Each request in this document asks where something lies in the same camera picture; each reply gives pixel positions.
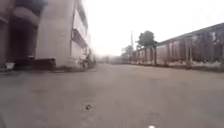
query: pavement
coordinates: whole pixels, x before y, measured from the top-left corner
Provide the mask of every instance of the pavement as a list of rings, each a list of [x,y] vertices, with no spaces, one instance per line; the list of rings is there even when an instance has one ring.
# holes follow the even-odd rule
[[[0,75],[0,128],[223,128],[224,74],[98,65]]]

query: overcast sky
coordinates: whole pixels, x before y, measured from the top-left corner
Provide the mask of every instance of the overcast sky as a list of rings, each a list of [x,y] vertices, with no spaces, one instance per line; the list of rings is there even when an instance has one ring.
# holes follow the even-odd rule
[[[120,55],[140,32],[157,41],[224,22],[223,0],[84,0],[92,47],[99,55]]]

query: tree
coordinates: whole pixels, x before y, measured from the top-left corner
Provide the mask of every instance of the tree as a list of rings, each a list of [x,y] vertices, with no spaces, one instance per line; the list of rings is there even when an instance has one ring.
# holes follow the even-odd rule
[[[156,41],[154,40],[154,34],[150,31],[145,31],[144,33],[141,33],[137,43],[141,47],[154,46],[156,43]]]
[[[127,47],[122,49],[123,53],[122,53],[122,58],[124,61],[128,60],[131,61],[131,56],[133,53],[133,48],[131,45],[128,45]]]
[[[154,40],[154,34],[150,31],[145,31],[144,33],[141,33],[139,36],[139,40],[137,41],[138,48],[144,47],[145,49],[145,58],[144,61],[147,61],[147,49],[146,47],[153,47],[154,49],[154,58],[157,57],[157,51],[156,51],[156,43],[157,41]]]

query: white building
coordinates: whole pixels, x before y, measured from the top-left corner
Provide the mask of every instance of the white building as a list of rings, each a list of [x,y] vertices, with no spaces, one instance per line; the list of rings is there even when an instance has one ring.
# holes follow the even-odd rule
[[[36,59],[75,66],[88,52],[90,35],[81,0],[46,0],[40,18]]]

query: wall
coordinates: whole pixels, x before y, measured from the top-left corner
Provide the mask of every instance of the wall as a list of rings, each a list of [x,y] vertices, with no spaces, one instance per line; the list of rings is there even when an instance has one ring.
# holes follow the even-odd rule
[[[6,61],[7,24],[0,21],[0,65]]]
[[[37,38],[36,59],[55,58],[65,65],[71,53],[71,30],[75,0],[46,0]]]
[[[72,58],[75,60],[84,59],[84,49],[82,49],[76,42],[72,41]]]
[[[13,1],[14,0],[0,0],[0,17],[3,16],[7,19],[10,9],[13,7]]]

